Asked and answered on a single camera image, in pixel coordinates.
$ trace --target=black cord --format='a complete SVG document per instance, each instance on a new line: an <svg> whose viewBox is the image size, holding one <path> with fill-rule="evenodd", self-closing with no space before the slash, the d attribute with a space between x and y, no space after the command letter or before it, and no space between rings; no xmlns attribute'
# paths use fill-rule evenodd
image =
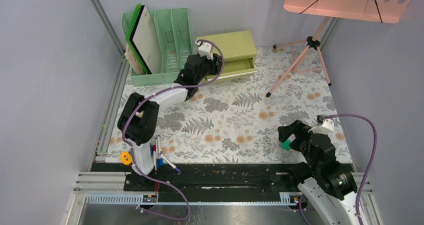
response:
<svg viewBox="0 0 424 225"><path fill-rule="evenodd" d="M316 4L319 0L314 1L311 5L309 5L307 8L305 8L301 13L299 14L303 14L304 11L306 11L308 8L310 8L312 5Z"/></svg>
<svg viewBox="0 0 424 225"><path fill-rule="evenodd" d="M375 2L375 6L377 7L378 16L380 17L380 22L383 23L382 15L380 14L380 9L379 9L379 5L377 4L377 0L374 0L374 2Z"/></svg>

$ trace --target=drawer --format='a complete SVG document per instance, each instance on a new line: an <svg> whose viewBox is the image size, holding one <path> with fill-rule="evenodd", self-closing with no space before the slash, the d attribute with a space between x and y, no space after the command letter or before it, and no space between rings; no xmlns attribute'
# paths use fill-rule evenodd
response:
<svg viewBox="0 0 424 225"><path fill-rule="evenodd" d="M254 67L253 59L246 58L240 60L227 61L224 65L224 70L216 81L228 81L233 79L241 79L253 76L258 70ZM214 75L207 76L210 81Z"/></svg>

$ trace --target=cable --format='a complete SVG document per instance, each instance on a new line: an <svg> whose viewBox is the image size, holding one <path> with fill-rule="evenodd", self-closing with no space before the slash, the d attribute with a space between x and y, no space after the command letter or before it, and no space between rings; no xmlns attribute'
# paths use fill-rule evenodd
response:
<svg viewBox="0 0 424 225"><path fill-rule="evenodd" d="M306 219L306 216L304 214L304 210L302 209L302 201L304 200L305 195L302 195L299 199L299 210L300 210L300 214L302 215L303 219L305 220L305 222L307 223L307 225L311 225L311 223L308 221L308 219Z"/></svg>
<svg viewBox="0 0 424 225"><path fill-rule="evenodd" d="M364 223L362 222L362 218L360 216L361 214L359 212L359 202L360 202L360 199L361 199L362 189L364 188L364 185L365 185L365 179L368 176L368 172L370 171L371 164L373 163L373 160L374 160L374 156L376 155L377 130L376 130L376 126L374 126L374 124L371 120L369 120L368 118L366 118L364 116L357 115L357 114L351 114L351 113L334 114L334 115L324 116L324 119L332 119L332 118L337 118L337 117L354 117L354 118L359 118L359 119L365 120L367 123L369 123L369 125L371 125L372 133L374 135L374 141L372 143L371 157L369 158L368 165L366 166L365 172L363 173L363 178L362 178L362 181L360 182L359 189L358 189L358 192L357 192L357 195L356 195L356 200L355 200L355 210L356 210L356 215L357 215L359 224L364 225Z"/></svg>
<svg viewBox="0 0 424 225"><path fill-rule="evenodd" d="M307 8L305 8L302 12L300 12L299 14L303 14L304 11L306 11L308 8L312 7L312 5L316 4L319 0L314 1L311 5L309 5Z"/></svg>
<svg viewBox="0 0 424 225"><path fill-rule="evenodd" d="M377 4L377 0L374 0L375 6L377 7L378 16L380 17L380 22L383 23L382 15L380 14L379 5Z"/></svg>
<svg viewBox="0 0 424 225"><path fill-rule="evenodd" d="M160 95L160 94L163 94L163 93L165 93L165 92L167 92L167 91L169 91L169 90L172 90L172 89L190 89L190 88L200 88L200 87L203 87L203 86L209 85L209 84L213 83L216 79L218 79L218 78L219 78L219 76L221 75L221 73L223 72L223 70L224 70L224 64L225 64L225 59L224 59L223 52L219 49L219 47L217 47L217 46L215 45L215 43L213 43L212 41L209 41L209 40L205 40L205 39L198 39L198 41L199 41L199 42L209 43L209 44L211 44L213 47L215 47L215 48L216 48L216 50L218 50L219 55L220 55L220 56L221 56L221 58L222 58L222 66L221 66L221 69L219 70L219 72L218 72L218 74L216 75L216 77L214 77L212 80L210 80L210 81L208 81L208 82L206 82L206 83L197 84L197 85L180 85L180 86L174 86L174 87L167 87L167 88L165 88L165 89L162 89L162 90L160 90L160 91L156 92L154 95L150 95L150 96L146 97L143 101L141 101L141 102L138 104L138 106L134 109L134 111L132 111L131 115L130 115L130 116L129 116L129 118L128 118L128 121L126 121L125 126L123 127L123 130L122 130L122 140L123 140L126 144L128 144L128 145L129 145L131 154L135 154L135 153L134 153L134 147L133 147L133 145L132 145L132 144L131 144L131 143L130 143L130 142L129 142L126 138L125 138L125 134L127 133L127 129L128 129L128 126L130 125L131 120L134 118L134 116L136 115L136 112L137 112L137 111L138 111L138 110L142 107L142 105L143 105L143 104L145 104L148 100L150 100L150 99L154 98L155 96L158 96L158 95ZM173 217L173 216L168 216L168 215L165 215L165 214L162 214L162 213L159 213L159 212L155 212L155 211L151 211L151 210L147 210L147 209L146 209L146 210L143 210L143 208L141 209L141 212L146 211L146 212L151 213L151 214L159 215L159 216L161 216L161 217L168 218L168 219L172 219L172 220L177 220L177 221L183 221L183 220L186 220L186 219L188 219L188 218L190 217L190 205L189 205L189 201L187 200L186 196L183 194L183 192L182 192L181 190L179 190L176 186L174 186L174 185L172 185L172 184L170 184L170 183L167 183L167 182L165 182L165 181L161 181L161 180L158 180L158 179L155 179L155 178L149 177L148 175L144 174L144 173L142 172L142 170L140 169L139 165L137 164L137 158L136 158L135 156L132 158L132 164L134 165L135 170L137 170L137 172L138 172L140 175L142 175L143 177L145 177L146 179L149 179L149 180L151 180L151 181L153 181L153 182L160 183L160 184L163 184L163 185L166 185L166 186L169 186L169 187L173 188L173 189L174 189L177 193L179 193L179 194L181 195L182 199L184 199L185 203L187 204L187 215L186 215L185 217Z"/></svg>

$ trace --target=table surface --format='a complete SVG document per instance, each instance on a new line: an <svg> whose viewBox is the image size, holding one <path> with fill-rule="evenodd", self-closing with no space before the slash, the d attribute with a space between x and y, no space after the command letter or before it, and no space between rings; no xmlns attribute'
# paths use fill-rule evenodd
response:
<svg viewBox="0 0 424 225"><path fill-rule="evenodd" d="M336 114L336 106L322 70L290 73L280 86L265 97L303 48L257 50L254 76L214 82L201 87L186 102L159 114L155 136L162 137L162 152L174 163L299 163L301 153L284 150L277 127L301 120L316 125L317 115ZM318 68L315 50L301 68ZM105 161L120 163L129 147L122 141L117 122L130 94L149 95L168 85L135 87L128 75ZM340 121L329 134L337 160L352 163Z"/></svg>

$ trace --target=green tray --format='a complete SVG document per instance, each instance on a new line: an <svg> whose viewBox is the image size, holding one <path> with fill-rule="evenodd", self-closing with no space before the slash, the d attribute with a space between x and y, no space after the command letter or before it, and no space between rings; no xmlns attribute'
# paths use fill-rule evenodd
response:
<svg viewBox="0 0 424 225"><path fill-rule="evenodd" d="M193 53L188 8L172 8L148 11L156 27L157 39L162 54L162 73L136 75L131 71L131 80L136 87L172 84L187 57ZM127 34L133 12L122 14L122 30Z"/></svg>

